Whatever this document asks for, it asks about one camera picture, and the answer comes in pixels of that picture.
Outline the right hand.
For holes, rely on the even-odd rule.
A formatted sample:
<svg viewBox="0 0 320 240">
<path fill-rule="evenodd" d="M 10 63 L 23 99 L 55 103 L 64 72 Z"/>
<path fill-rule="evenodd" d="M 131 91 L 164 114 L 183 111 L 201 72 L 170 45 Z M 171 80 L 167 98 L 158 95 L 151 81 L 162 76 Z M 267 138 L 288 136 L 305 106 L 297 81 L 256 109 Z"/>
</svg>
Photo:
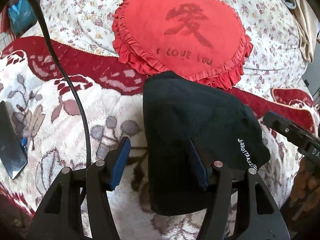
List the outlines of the right hand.
<svg viewBox="0 0 320 240">
<path fill-rule="evenodd" d="M 319 166 L 309 158 L 303 157 L 290 193 L 290 204 L 305 199 L 312 192 L 319 195 Z"/>
</svg>

